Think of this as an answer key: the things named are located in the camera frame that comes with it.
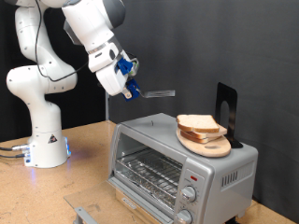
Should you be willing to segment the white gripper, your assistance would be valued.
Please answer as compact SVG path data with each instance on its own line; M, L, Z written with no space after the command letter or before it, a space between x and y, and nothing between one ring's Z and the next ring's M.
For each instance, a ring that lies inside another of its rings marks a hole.
M96 77L109 95L116 95L121 92L125 98L131 98L131 92L124 88L130 71L131 63L126 60L119 60L118 62L99 65Z

